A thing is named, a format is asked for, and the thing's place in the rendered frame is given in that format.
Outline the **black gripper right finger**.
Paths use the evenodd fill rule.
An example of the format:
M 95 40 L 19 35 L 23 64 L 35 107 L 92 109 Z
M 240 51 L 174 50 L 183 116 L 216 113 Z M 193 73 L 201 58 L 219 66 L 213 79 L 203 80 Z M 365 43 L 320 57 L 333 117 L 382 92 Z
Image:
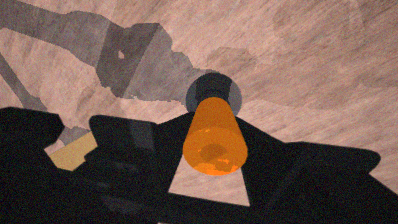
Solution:
M 283 142 L 234 116 L 246 142 L 247 157 L 240 167 L 249 206 L 271 209 L 307 164 L 364 170 L 381 160 L 369 149 L 310 142 Z

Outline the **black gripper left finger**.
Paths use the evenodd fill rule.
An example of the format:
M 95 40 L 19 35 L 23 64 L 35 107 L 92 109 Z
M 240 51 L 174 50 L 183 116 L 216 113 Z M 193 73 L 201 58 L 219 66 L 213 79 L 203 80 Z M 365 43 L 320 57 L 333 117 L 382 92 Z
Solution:
M 88 124 L 98 146 L 106 144 L 147 152 L 154 190 L 169 192 L 194 115 L 190 111 L 160 124 L 94 115 Z

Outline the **orange knob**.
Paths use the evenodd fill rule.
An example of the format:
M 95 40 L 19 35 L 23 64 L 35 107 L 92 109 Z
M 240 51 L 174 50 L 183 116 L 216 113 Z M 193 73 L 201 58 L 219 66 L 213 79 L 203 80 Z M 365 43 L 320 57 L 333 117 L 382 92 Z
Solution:
M 246 160 L 246 142 L 230 105 L 211 97 L 198 105 L 183 145 L 184 159 L 209 175 L 226 175 Z

